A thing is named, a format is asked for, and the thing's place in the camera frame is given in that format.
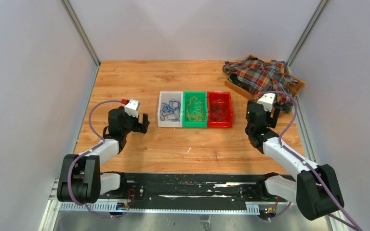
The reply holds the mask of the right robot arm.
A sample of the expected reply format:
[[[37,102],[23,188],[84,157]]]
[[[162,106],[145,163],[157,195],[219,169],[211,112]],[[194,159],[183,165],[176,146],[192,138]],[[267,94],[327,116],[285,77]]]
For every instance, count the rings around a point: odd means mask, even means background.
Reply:
[[[246,108],[247,134],[251,145],[277,161],[293,177],[288,180],[271,172],[265,174],[256,187],[264,201],[278,196],[298,206],[308,220],[326,216],[344,207],[342,192],[333,167],[319,165],[291,149],[272,128],[272,118],[265,106],[252,100]]]

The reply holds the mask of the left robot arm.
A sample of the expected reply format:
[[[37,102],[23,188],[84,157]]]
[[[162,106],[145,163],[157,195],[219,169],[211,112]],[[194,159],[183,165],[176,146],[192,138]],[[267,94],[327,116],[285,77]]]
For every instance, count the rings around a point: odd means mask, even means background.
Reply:
[[[127,143],[131,132],[147,133],[148,115],[130,115],[121,106],[108,112],[108,125],[103,129],[103,139],[80,154],[67,154],[62,163],[56,196],[61,202],[78,205],[95,203],[100,195],[110,193],[117,199],[128,194],[125,173],[102,172],[100,167],[118,155]]]

